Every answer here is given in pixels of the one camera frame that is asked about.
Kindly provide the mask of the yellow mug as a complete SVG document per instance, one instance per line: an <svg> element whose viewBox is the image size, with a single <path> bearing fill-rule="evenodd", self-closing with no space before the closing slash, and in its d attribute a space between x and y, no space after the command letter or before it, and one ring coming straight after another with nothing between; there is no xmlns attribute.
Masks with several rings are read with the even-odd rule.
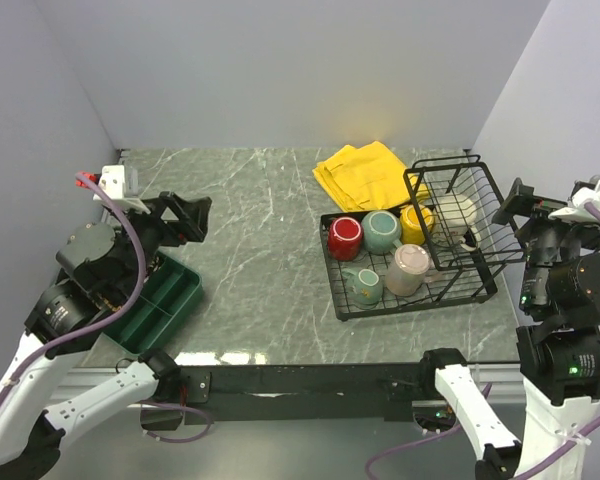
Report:
<svg viewBox="0 0 600 480"><path fill-rule="evenodd" d="M414 205L407 205L401 210L400 224L403 244L423 245L426 242L425 231L433 230L435 215L426 206L416 208Z"/></svg>

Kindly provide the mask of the pink mug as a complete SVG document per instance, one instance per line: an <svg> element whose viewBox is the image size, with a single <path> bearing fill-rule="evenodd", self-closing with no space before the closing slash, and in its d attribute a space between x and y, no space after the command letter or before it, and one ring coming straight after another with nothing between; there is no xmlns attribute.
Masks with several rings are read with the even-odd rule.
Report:
<svg viewBox="0 0 600 480"><path fill-rule="evenodd" d="M385 275L386 288L396 296L414 295L422 284L441 280L443 273L435 268L433 259L421 246L399 246Z"/></svg>

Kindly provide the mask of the green glazed mug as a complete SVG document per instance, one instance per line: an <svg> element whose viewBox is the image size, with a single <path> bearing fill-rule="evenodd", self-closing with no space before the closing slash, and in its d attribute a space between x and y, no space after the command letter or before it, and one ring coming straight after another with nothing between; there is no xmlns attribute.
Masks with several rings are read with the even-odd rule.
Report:
<svg viewBox="0 0 600 480"><path fill-rule="evenodd" d="M403 245L402 227L399 219L387 210L367 213L362 222L364 248L375 255L388 253Z"/></svg>

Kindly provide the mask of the red mug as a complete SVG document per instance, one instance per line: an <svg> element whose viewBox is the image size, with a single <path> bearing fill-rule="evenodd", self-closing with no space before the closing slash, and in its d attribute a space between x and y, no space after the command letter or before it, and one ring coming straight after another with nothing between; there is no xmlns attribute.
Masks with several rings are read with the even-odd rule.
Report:
<svg viewBox="0 0 600 480"><path fill-rule="evenodd" d="M358 255L363 240L361 224L350 216L336 218L329 227L327 248L338 261L352 261Z"/></svg>

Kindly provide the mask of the small teal cup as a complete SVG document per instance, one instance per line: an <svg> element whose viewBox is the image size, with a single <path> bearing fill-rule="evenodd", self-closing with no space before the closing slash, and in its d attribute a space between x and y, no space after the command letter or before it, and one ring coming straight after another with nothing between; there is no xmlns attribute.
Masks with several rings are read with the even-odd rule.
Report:
<svg viewBox="0 0 600 480"><path fill-rule="evenodd" d="M356 307L371 309L382 299L384 285L375 271L368 268L344 268L341 274L347 297Z"/></svg>

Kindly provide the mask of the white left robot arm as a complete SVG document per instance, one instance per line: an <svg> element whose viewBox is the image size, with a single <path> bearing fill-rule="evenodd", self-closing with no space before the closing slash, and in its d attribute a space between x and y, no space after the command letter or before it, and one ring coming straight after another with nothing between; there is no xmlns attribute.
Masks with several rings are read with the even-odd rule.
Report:
<svg viewBox="0 0 600 480"><path fill-rule="evenodd" d="M158 271L158 250L204 241L211 205L208 197L163 192L125 212L136 241L123 226L87 224L57 252L57 281L29 314L0 383L0 479L42 478L73 441L131 404L184 399L180 366L148 347L113 379L49 403L100 334L139 300Z"/></svg>

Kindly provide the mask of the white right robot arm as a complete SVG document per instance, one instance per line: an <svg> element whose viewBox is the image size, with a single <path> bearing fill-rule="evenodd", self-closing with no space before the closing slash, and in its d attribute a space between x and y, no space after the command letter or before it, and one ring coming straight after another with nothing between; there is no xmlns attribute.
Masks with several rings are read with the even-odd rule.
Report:
<svg viewBox="0 0 600 480"><path fill-rule="evenodd" d="M567 201L544 198L521 180L493 215L525 218L517 351L526 398L517 437L502 423L454 348L425 352L418 385L442 397L476 457L479 479L578 479L589 434L600 426L600 176L577 182Z"/></svg>

